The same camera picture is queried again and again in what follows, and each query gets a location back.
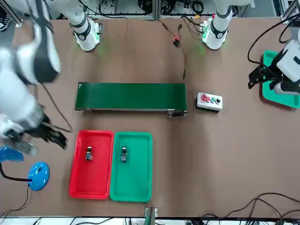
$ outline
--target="small electronic component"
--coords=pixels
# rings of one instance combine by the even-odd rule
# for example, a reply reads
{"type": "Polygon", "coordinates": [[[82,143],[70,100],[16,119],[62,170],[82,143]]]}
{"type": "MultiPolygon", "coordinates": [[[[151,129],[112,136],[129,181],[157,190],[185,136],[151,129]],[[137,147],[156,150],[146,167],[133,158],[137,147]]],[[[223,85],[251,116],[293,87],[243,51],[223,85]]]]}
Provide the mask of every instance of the small electronic component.
{"type": "Polygon", "coordinates": [[[88,146],[86,149],[86,154],[85,154],[85,160],[91,161],[92,160],[92,147],[88,146]]]}
{"type": "Polygon", "coordinates": [[[196,100],[196,108],[218,113],[223,108],[222,96],[199,92],[196,100]]]}
{"type": "Polygon", "coordinates": [[[125,163],[127,161],[127,148],[122,147],[122,155],[121,155],[121,161],[125,163]]]}

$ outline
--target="metal frame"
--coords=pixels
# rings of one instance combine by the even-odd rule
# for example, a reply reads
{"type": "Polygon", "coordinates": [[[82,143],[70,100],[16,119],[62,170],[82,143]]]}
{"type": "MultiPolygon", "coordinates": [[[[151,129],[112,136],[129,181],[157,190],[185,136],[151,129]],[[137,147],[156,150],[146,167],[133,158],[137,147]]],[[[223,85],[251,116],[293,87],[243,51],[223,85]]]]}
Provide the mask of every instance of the metal frame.
{"type": "Polygon", "coordinates": [[[293,0],[292,3],[288,6],[287,0],[280,0],[281,6],[283,7],[283,15],[281,16],[282,20],[285,20],[286,18],[299,13],[300,11],[300,0],[293,0]]]}
{"type": "Polygon", "coordinates": [[[22,26],[23,20],[18,17],[18,15],[12,10],[12,8],[6,3],[5,0],[0,0],[0,6],[5,10],[6,13],[11,16],[17,26],[22,26]]]}

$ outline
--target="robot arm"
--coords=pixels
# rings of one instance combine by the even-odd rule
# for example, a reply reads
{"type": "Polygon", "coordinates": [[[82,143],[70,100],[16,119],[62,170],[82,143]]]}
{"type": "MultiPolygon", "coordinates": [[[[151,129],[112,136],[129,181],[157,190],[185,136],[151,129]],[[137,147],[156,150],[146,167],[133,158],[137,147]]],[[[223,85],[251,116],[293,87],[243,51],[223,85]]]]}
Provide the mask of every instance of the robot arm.
{"type": "Polygon", "coordinates": [[[225,42],[233,12],[231,6],[243,6],[251,0],[214,0],[217,13],[202,24],[202,41],[212,50],[219,49],[225,42]]]}
{"type": "Polygon", "coordinates": [[[61,132],[43,125],[50,120],[25,85],[52,82],[60,72],[48,5],[44,0],[27,3],[33,20],[33,41],[14,51],[0,49],[0,137],[7,146],[33,155],[36,149],[22,141],[25,132],[62,148],[67,139],[61,132]]]}
{"type": "Polygon", "coordinates": [[[249,74],[248,87],[258,83],[272,81],[270,90],[277,94],[300,95],[300,30],[298,37],[292,39],[273,59],[266,69],[259,65],[249,74]]]}
{"type": "Polygon", "coordinates": [[[51,128],[49,118],[26,84],[53,82],[60,73],[49,5],[70,20],[84,51],[91,51],[100,42],[99,24],[87,19],[79,3],[73,0],[8,0],[8,3],[31,16],[34,39],[13,51],[0,49],[0,137],[8,147],[30,155],[36,154],[37,149],[22,141],[24,133],[64,149],[67,139],[51,128]]]}

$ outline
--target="brown table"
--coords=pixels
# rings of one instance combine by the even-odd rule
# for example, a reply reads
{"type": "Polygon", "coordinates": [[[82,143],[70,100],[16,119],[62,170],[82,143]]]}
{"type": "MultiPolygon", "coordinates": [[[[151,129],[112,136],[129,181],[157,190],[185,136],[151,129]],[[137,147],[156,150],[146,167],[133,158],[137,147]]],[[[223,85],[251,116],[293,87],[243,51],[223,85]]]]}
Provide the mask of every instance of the brown table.
{"type": "MultiPolygon", "coordinates": [[[[103,42],[84,52],[77,45],[68,21],[54,21],[55,42],[62,72],[48,89],[71,122],[74,133],[66,134],[66,151],[42,140],[38,157],[22,163],[4,162],[8,175],[26,177],[31,165],[46,161],[51,169],[47,186],[33,193],[29,206],[12,215],[20,216],[131,216],[144,215],[146,206],[158,208],[160,217],[197,217],[210,211],[219,216],[241,208],[262,192],[280,192],[300,198],[299,111],[264,104],[259,87],[248,90],[248,74],[256,67],[247,61],[255,38],[278,18],[233,19],[227,41],[211,51],[191,35],[182,19],[165,19],[177,31],[182,23],[182,46],[187,56],[188,116],[169,118],[164,113],[74,111],[78,82],[181,82],[184,68],[181,49],[160,22],[104,21],[103,42]],[[219,114],[195,110],[199,91],[223,96],[219,114]],[[153,193],[149,203],[71,199],[68,183],[76,134],[81,129],[150,132],[153,135],[153,193]]],[[[264,50],[281,50],[271,31],[253,49],[253,59],[264,50]]],[[[15,31],[14,43],[31,38],[25,23],[15,31]]],[[[53,123],[65,126],[49,97],[40,88],[39,101],[53,123]]],[[[0,212],[19,207],[25,200],[26,184],[0,177],[0,212]]],[[[299,205],[277,196],[264,199],[279,210],[299,205]]],[[[246,217],[249,209],[233,217],[246,217]]],[[[274,212],[261,202],[255,217],[272,218],[274,212]]]]}

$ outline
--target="cable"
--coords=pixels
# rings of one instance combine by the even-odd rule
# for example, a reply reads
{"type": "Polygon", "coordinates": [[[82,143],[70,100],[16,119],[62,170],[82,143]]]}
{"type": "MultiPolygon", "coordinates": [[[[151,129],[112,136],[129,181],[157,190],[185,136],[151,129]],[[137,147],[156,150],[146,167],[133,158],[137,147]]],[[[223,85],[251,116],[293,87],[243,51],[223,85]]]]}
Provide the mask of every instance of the cable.
{"type": "Polygon", "coordinates": [[[194,11],[195,13],[201,14],[201,13],[203,13],[203,11],[204,11],[204,5],[203,5],[203,3],[202,3],[201,1],[196,0],[196,1],[193,1],[193,2],[192,2],[192,9],[193,9],[193,11],[194,11]],[[200,10],[200,11],[197,10],[197,9],[195,8],[195,5],[200,5],[201,10],[200,10]]]}
{"type": "Polygon", "coordinates": [[[281,194],[281,193],[276,193],[276,192],[266,192],[266,193],[262,193],[262,194],[258,195],[256,198],[253,198],[253,199],[252,199],[250,202],[248,202],[244,207],[242,207],[242,208],[240,208],[240,209],[238,209],[238,210],[233,210],[233,211],[229,212],[229,213],[228,213],[226,216],[224,216],[224,217],[217,217],[216,215],[214,215],[214,214],[212,214],[212,213],[205,213],[205,214],[203,215],[203,218],[206,217],[206,216],[209,216],[209,215],[212,215],[212,216],[214,216],[214,217],[217,217],[217,218],[210,218],[210,219],[208,219],[207,222],[206,222],[206,225],[208,224],[208,222],[209,222],[210,220],[216,220],[216,219],[221,220],[221,219],[224,219],[224,218],[229,217],[231,214],[233,214],[233,213],[235,213],[235,212],[239,212],[239,211],[242,211],[242,210],[246,209],[253,201],[254,201],[254,204],[253,204],[253,207],[252,207],[252,209],[251,209],[250,215],[249,215],[248,217],[251,217],[251,216],[252,216],[257,201],[261,201],[261,202],[267,204],[268,206],[270,206],[272,209],[274,209],[274,210],[280,215],[280,219],[281,219],[281,220],[283,220],[284,216],[286,216],[287,214],[290,214],[290,213],[293,213],[293,212],[298,212],[298,211],[300,211],[300,210],[291,210],[291,211],[288,211],[288,212],[286,212],[285,214],[281,215],[281,213],[280,213],[274,206],[272,206],[272,205],[269,204],[267,201],[265,201],[265,200],[263,200],[263,199],[260,198],[261,196],[264,196],[264,195],[278,195],[278,196],[285,197],[285,198],[287,198],[287,199],[290,199],[290,200],[292,200],[292,201],[295,201],[295,202],[300,203],[299,200],[294,199],[294,198],[291,198],[291,197],[289,197],[289,196],[287,196],[287,195],[284,195],[284,194],[281,194]]]}
{"type": "MultiPolygon", "coordinates": [[[[240,208],[240,209],[237,209],[237,210],[232,210],[231,212],[229,212],[229,213],[228,213],[226,216],[224,216],[224,217],[218,217],[218,218],[210,218],[210,219],[208,219],[207,222],[206,222],[206,225],[208,224],[208,222],[209,222],[210,220],[216,220],[216,219],[221,220],[221,219],[225,219],[225,218],[229,217],[231,214],[233,214],[233,213],[235,213],[235,212],[243,211],[243,210],[246,209],[253,201],[258,200],[259,196],[256,197],[256,198],[253,198],[253,199],[252,199],[251,201],[249,201],[244,207],[242,207],[242,208],[240,208]]],[[[206,215],[212,215],[212,214],[211,214],[211,213],[205,213],[205,214],[203,215],[203,217],[205,217],[206,215]]]]}
{"type": "Polygon", "coordinates": [[[70,225],[77,219],[77,217],[74,217],[70,225]]]}
{"type": "Polygon", "coordinates": [[[286,42],[288,42],[288,41],[290,40],[290,39],[287,39],[287,40],[285,40],[285,41],[282,41],[281,38],[282,38],[283,34],[285,33],[285,31],[292,25],[292,23],[293,23],[294,21],[296,21],[297,19],[299,19],[299,17],[300,17],[300,15],[297,16],[296,18],[294,18],[292,21],[290,21],[289,24],[283,29],[283,31],[281,32],[281,34],[280,34],[280,36],[279,36],[279,42],[280,42],[281,44],[285,44],[286,42]]]}
{"type": "Polygon", "coordinates": [[[43,88],[45,89],[46,93],[48,94],[49,98],[51,99],[54,107],[56,108],[56,110],[58,111],[58,113],[61,115],[61,117],[64,119],[64,121],[67,123],[67,125],[69,126],[69,130],[66,130],[64,128],[61,128],[61,127],[58,127],[56,125],[53,125],[53,124],[49,124],[49,123],[42,123],[43,125],[47,126],[47,127],[50,127],[50,128],[56,128],[56,129],[59,129],[59,130],[63,130],[65,132],[68,132],[68,133],[72,133],[73,132],[73,129],[69,123],[69,121],[67,120],[67,118],[62,114],[62,112],[60,111],[60,109],[58,108],[58,106],[56,105],[52,95],[50,94],[50,92],[48,91],[48,89],[46,88],[46,86],[41,83],[41,85],[43,86],[43,88]]]}
{"type": "Polygon", "coordinates": [[[182,28],[182,24],[179,24],[178,25],[178,28],[177,28],[177,33],[179,35],[179,41],[181,41],[181,34],[180,34],[180,29],[182,28]]]}
{"type": "Polygon", "coordinates": [[[0,163],[0,173],[1,173],[2,177],[4,177],[5,179],[8,179],[8,180],[23,181],[23,182],[32,182],[32,179],[15,178],[15,177],[9,177],[9,176],[7,176],[4,173],[3,169],[2,169],[2,163],[0,163]]]}
{"type": "Polygon", "coordinates": [[[165,25],[165,23],[164,22],[162,22],[161,20],[158,20],[158,21],[160,21],[161,23],[162,23],[162,25],[164,26],[164,28],[167,30],[167,31],[169,31],[172,35],[173,35],[173,37],[174,37],[174,40],[173,40],[173,44],[176,46],[176,47],[179,47],[181,50],[182,50],[182,53],[183,53],[183,60],[184,60],[184,70],[183,70],[183,75],[182,75],[182,81],[184,80],[184,78],[186,77],[186,64],[187,64],[187,60],[186,60],[186,54],[185,54],[185,52],[184,52],[184,49],[183,49],[183,47],[181,46],[181,43],[180,43],[180,41],[181,41],[181,34],[180,34],[180,29],[182,28],[182,24],[179,24],[178,25],[178,28],[177,28],[177,32],[178,32],[178,34],[179,34],[179,38],[177,38],[177,36],[172,32],[172,31],[170,31],[170,29],[167,27],[167,25],[165,25]]]}
{"type": "MultiPolygon", "coordinates": [[[[284,195],[284,194],[281,194],[281,193],[277,193],[277,192],[266,192],[266,193],[262,193],[262,194],[258,195],[256,198],[258,199],[259,197],[264,196],[264,195],[278,195],[278,196],[285,197],[285,198],[287,198],[287,199],[290,199],[290,200],[292,200],[292,201],[295,201],[295,202],[300,203],[300,201],[297,200],[297,199],[291,198],[291,197],[289,197],[289,196],[287,196],[287,195],[284,195]]],[[[255,202],[254,202],[254,204],[253,204],[253,208],[252,208],[252,210],[251,210],[251,213],[249,214],[249,217],[252,216],[252,213],[253,213],[253,210],[254,210],[256,201],[257,201],[257,200],[255,200],[255,202]]]]}
{"type": "Polygon", "coordinates": [[[160,22],[162,23],[162,25],[164,26],[164,28],[165,28],[167,31],[169,31],[174,37],[176,37],[176,35],[175,35],[172,31],[169,30],[169,28],[167,27],[167,25],[165,25],[164,22],[162,22],[161,20],[158,20],[158,21],[160,21],[160,22]]]}
{"type": "Polygon", "coordinates": [[[6,212],[4,212],[1,216],[0,216],[0,218],[6,218],[10,213],[12,213],[12,212],[14,212],[14,211],[20,211],[20,210],[23,210],[23,209],[25,209],[26,207],[27,207],[27,205],[26,205],[26,203],[27,203],[27,201],[28,201],[28,196],[29,196],[29,185],[27,185],[27,196],[26,196],[26,201],[25,201],[25,203],[20,207],[20,208],[18,208],[18,209],[16,209],[16,210],[7,210],[6,212]]]}
{"type": "Polygon", "coordinates": [[[99,225],[99,224],[102,224],[102,223],[105,223],[106,221],[108,220],[111,220],[112,218],[109,218],[109,219],[106,219],[102,222],[99,222],[99,223],[92,223],[92,222],[82,222],[82,223],[78,223],[78,224],[75,224],[75,225],[81,225],[81,224],[93,224],[93,225],[99,225]]]}
{"type": "Polygon", "coordinates": [[[266,65],[264,65],[264,64],[261,63],[261,62],[254,61],[254,60],[250,59],[250,52],[251,52],[252,48],[254,47],[254,45],[257,43],[257,41],[258,41],[262,36],[264,36],[266,33],[268,33],[270,30],[274,29],[275,27],[281,25],[282,23],[284,23],[284,22],[286,22],[286,21],[288,21],[288,20],[291,20],[291,19],[293,19],[293,18],[295,18],[295,17],[297,17],[297,16],[299,16],[299,15],[300,15],[300,13],[299,13],[299,14],[296,14],[296,15],[293,15],[293,16],[291,16],[291,17],[288,17],[288,18],[286,18],[286,19],[284,19],[284,20],[282,20],[282,21],[276,23],[275,25],[271,26],[271,27],[268,28],[266,31],[264,31],[260,36],[258,36],[258,38],[253,42],[253,44],[251,45],[251,47],[250,47],[249,50],[248,50],[248,54],[247,54],[248,61],[249,61],[249,62],[252,62],[252,63],[254,63],[254,64],[258,64],[258,65],[261,65],[261,66],[265,67],[265,68],[266,68],[266,69],[267,69],[274,77],[276,77],[276,75],[269,69],[269,67],[267,67],[266,65]]]}
{"type": "Polygon", "coordinates": [[[255,205],[256,205],[257,200],[259,200],[259,201],[265,203],[266,205],[270,206],[270,207],[271,207],[275,212],[277,212],[277,213],[279,214],[279,216],[281,217],[281,213],[280,213],[274,206],[272,206],[272,205],[271,205],[270,203],[268,203],[267,201],[265,201],[265,200],[260,199],[259,197],[257,197],[257,199],[254,201],[252,210],[251,210],[251,212],[250,212],[250,214],[249,214],[249,216],[248,216],[249,218],[250,218],[250,217],[252,216],[252,214],[253,214],[253,211],[254,211],[254,208],[255,208],[255,205]]]}
{"type": "Polygon", "coordinates": [[[198,30],[197,27],[196,27],[196,24],[197,24],[197,23],[194,22],[194,20],[193,20],[192,17],[191,17],[190,19],[191,19],[191,21],[193,22],[193,26],[194,26],[195,30],[196,30],[197,32],[201,33],[200,29],[198,30]]]}
{"type": "Polygon", "coordinates": [[[181,18],[185,18],[185,19],[187,19],[190,23],[192,23],[193,25],[200,27],[200,24],[199,24],[199,23],[196,23],[196,22],[194,22],[192,19],[189,19],[186,15],[181,16],[181,18]]]}
{"type": "Polygon", "coordinates": [[[41,220],[42,218],[40,217],[38,220],[36,220],[32,225],[36,225],[38,223],[39,220],[41,220]]]}

